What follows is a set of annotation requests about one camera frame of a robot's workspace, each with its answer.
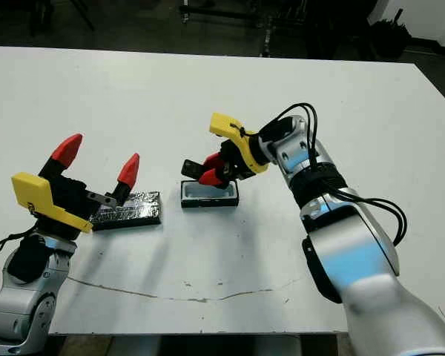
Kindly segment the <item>left gripper yellow bracket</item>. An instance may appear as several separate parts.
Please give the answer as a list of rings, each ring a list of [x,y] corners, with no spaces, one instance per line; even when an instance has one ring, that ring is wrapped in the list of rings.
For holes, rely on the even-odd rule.
[[[105,195],[89,191],[81,181],[60,176],[75,160],[82,139],[83,135],[76,133],[61,142],[39,176],[21,172],[11,178],[17,203],[37,219],[37,229],[43,234],[75,240],[82,232],[90,232],[91,216],[101,206],[123,205],[136,183],[137,153],[122,167],[113,192]]]

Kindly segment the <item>right gripper yellow bracket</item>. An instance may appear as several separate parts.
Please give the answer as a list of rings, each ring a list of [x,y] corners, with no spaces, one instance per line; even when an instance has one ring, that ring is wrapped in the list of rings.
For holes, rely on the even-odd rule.
[[[220,150],[207,156],[202,164],[205,171],[198,183],[208,186],[228,186],[230,180],[247,179],[265,172],[269,160],[259,146],[259,135],[246,131],[237,119],[213,113],[209,131],[226,138]]]

